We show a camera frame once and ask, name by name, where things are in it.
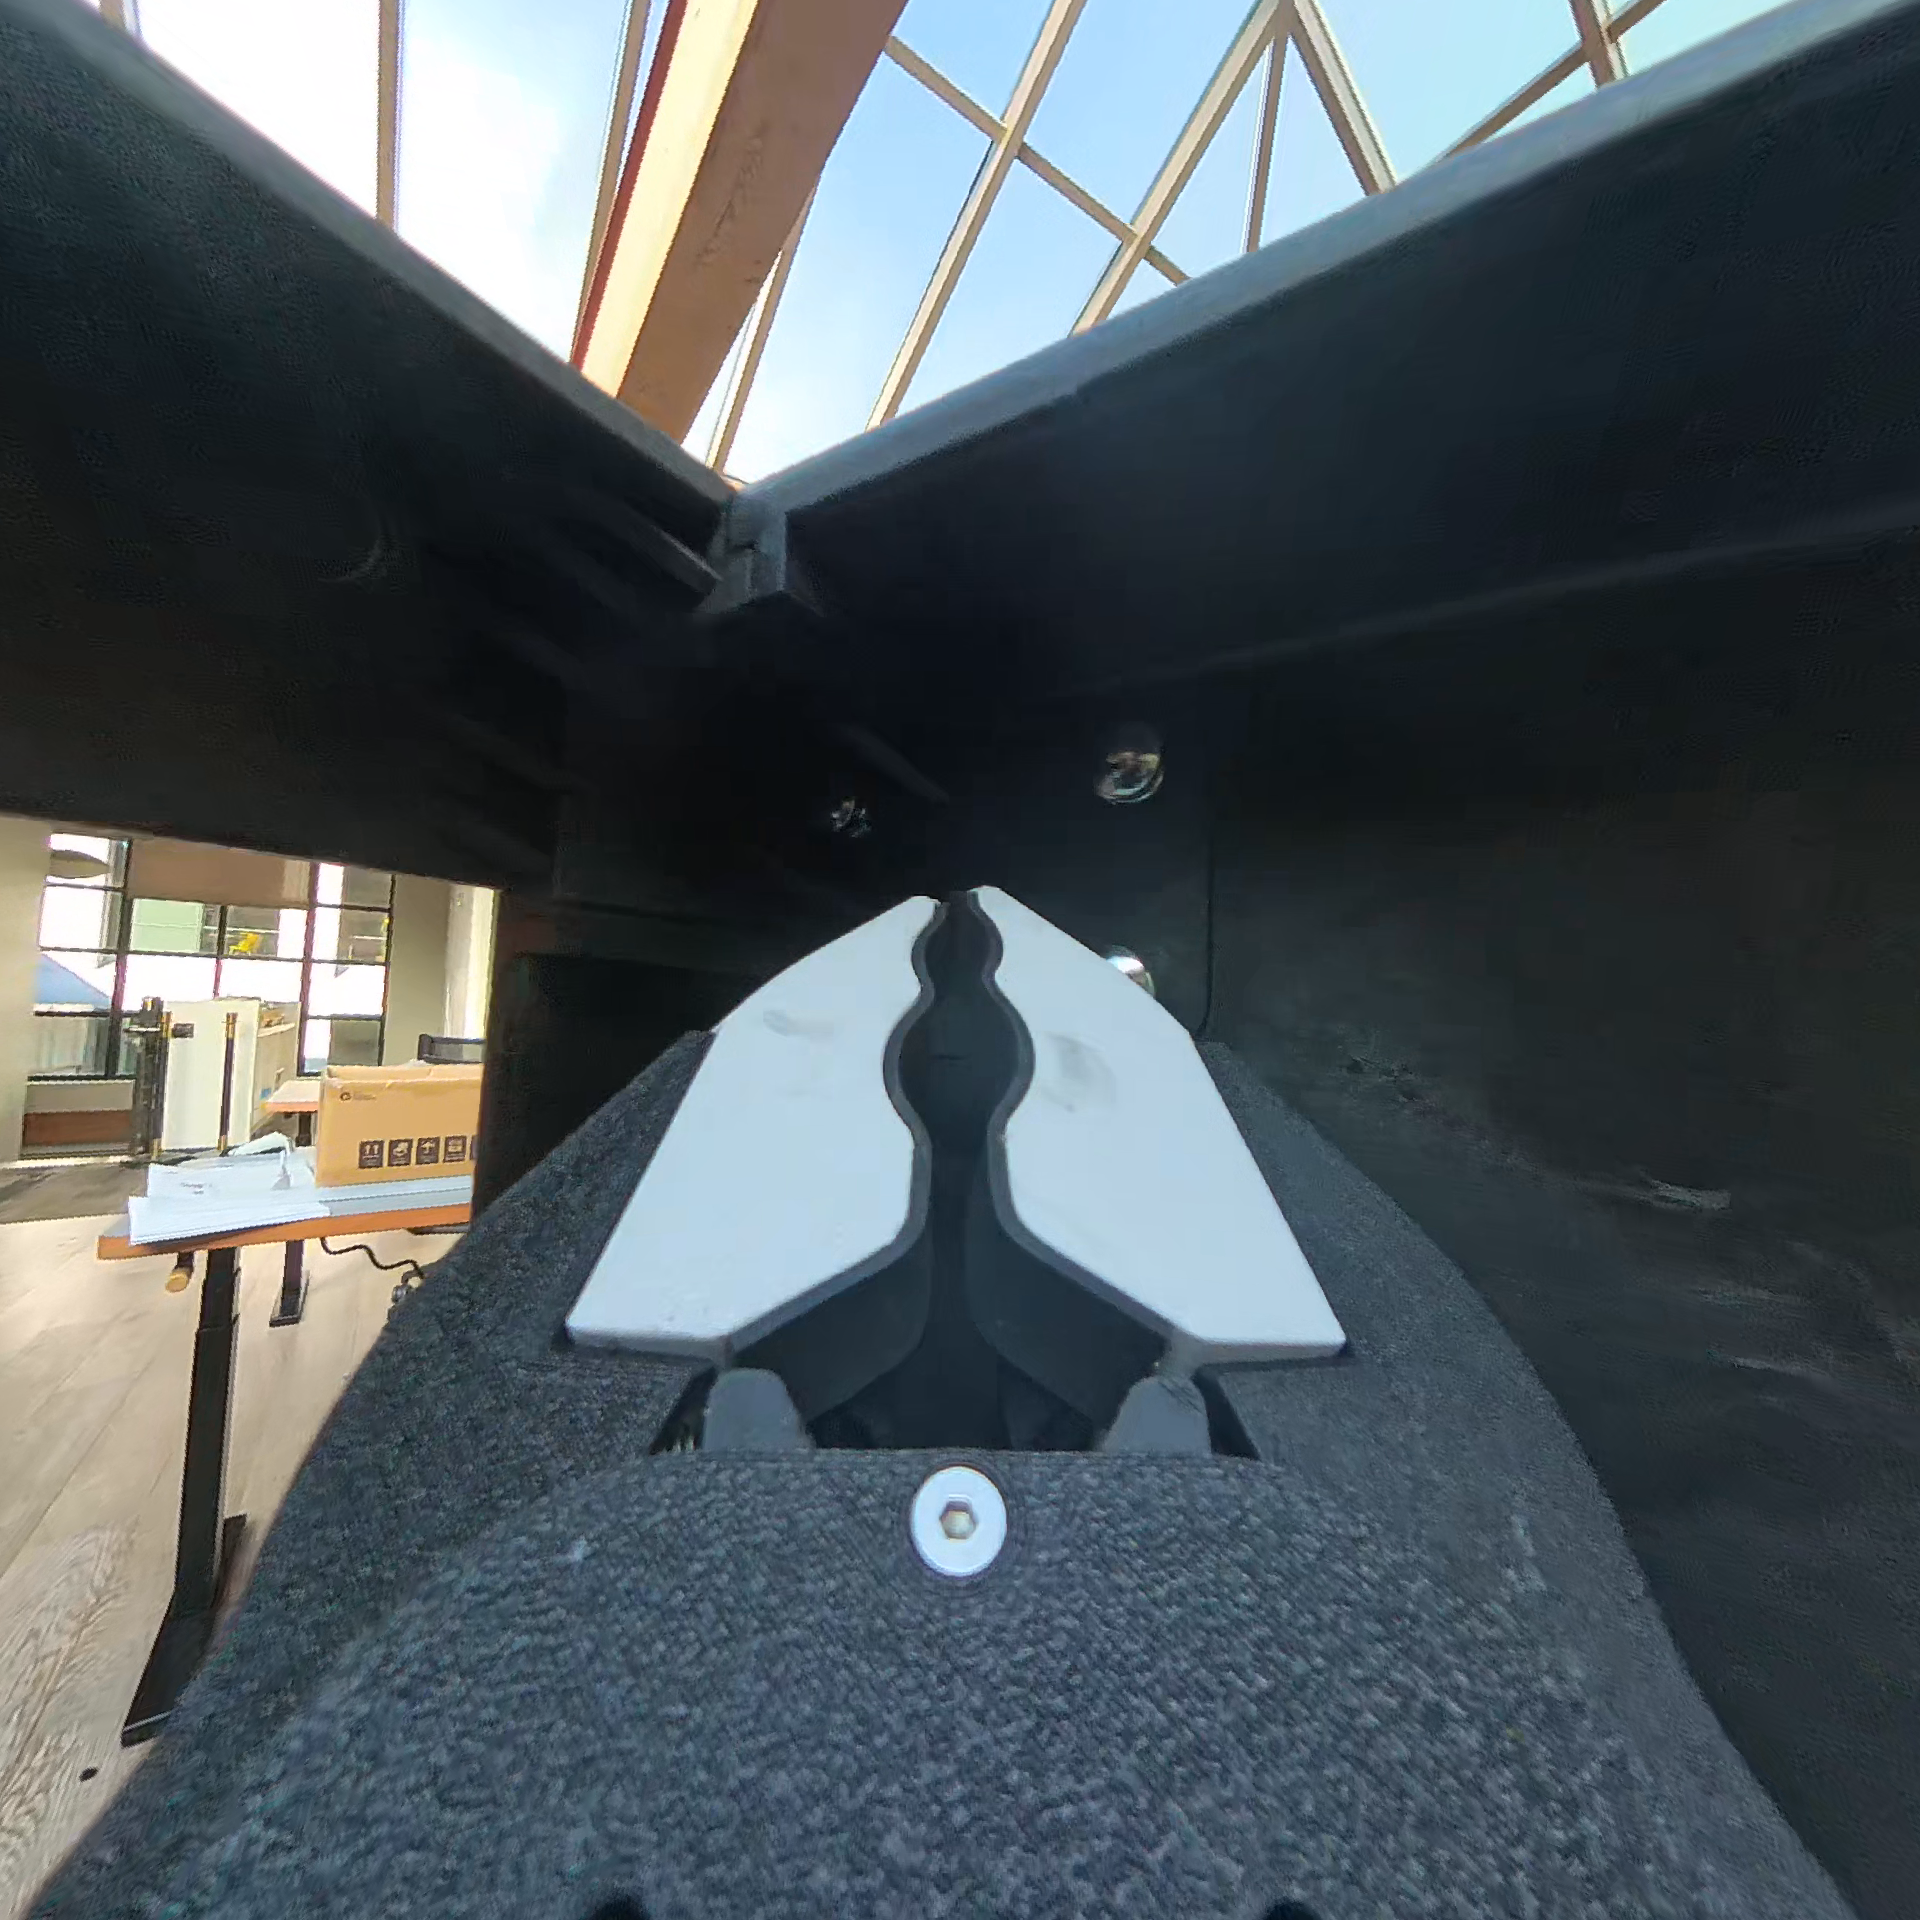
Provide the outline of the white cabinet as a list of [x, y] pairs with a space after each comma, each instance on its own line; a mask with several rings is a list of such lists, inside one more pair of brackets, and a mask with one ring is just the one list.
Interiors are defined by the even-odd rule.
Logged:
[[296, 1011], [253, 996], [168, 999], [161, 1011], [161, 1156], [248, 1140], [271, 1096], [296, 1075]]

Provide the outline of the wooden ceiling beam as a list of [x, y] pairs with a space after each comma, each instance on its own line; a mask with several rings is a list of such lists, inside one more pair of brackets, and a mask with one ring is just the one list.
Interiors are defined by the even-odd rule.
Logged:
[[823, 176], [900, 2], [671, 2], [571, 363], [680, 442]]

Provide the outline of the black plastic box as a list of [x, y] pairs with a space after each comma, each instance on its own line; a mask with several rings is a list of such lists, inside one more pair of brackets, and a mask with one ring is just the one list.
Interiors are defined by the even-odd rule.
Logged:
[[[1915, 4], [1783, 4], [744, 494], [573, 696], [639, 1032], [996, 880], [1141, 947], [1915, 1915]], [[1102, 740], [1163, 736], [1142, 806]], [[859, 795], [870, 834], [827, 834]]]

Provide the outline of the brown cardboard box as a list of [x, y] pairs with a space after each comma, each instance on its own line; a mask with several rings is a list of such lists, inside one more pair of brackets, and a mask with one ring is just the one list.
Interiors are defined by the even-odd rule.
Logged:
[[399, 1063], [341, 1067], [319, 1080], [319, 1190], [414, 1185], [473, 1175], [484, 1067]]

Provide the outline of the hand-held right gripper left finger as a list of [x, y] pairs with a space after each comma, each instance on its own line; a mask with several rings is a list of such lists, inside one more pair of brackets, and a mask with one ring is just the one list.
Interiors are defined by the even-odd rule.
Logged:
[[900, 1052], [941, 916], [909, 896], [720, 1019], [567, 1313], [571, 1344], [734, 1359], [916, 1247], [929, 1148]]

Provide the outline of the grey desk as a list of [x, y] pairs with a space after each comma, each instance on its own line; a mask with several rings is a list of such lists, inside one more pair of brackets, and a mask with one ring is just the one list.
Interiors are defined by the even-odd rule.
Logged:
[[382, 1232], [457, 1232], [473, 1212], [473, 1178], [422, 1185], [358, 1185], [319, 1191], [319, 1215], [300, 1222], [248, 1222], [227, 1232], [157, 1238], [133, 1219], [96, 1242], [96, 1257], [123, 1263], [172, 1257], [199, 1284], [199, 1319], [190, 1363], [173, 1588], [148, 1662], [120, 1728], [120, 1744], [156, 1739], [200, 1667], [232, 1585], [246, 1518], [227, 1508], [227, 1460], [232, 1412], [239, 1257], [256, 1247], [284, 1251], [271, 1329], [303, 1316], [303, 1249], [342, 1239], [364, 1247]]

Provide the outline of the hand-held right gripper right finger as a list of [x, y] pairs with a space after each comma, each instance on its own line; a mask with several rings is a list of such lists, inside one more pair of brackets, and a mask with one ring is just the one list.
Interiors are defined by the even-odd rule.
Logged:
[[1339, 1356], [1347, 1332], [1184, 1026], [1000, 887], [967, 904], [1019, 1059], [989, 1150], [1007, 1239], [1181, 1369]]

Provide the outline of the black framed window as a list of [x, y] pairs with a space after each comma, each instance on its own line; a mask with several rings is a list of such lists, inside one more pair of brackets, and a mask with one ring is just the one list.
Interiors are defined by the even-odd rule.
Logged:
[[129, 851], [126, 839], [52, 839], [38, 900], [31, 1082], [133, 1075], [127, 1028], [148, 999], [291, 1007], [301, 1072], [380, 1063], [390, 873], [296, 863], [291, 904], [200, 904], [136, 896]]

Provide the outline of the white paper stack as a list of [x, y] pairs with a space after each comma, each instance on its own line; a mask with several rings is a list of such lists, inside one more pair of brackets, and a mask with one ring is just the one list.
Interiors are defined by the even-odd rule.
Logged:
[[321, 1219], [315, 1152], [271, 1135], [244, 1150], [151, 1164], [127, 1201], [127, 1242], [157, 1247]]

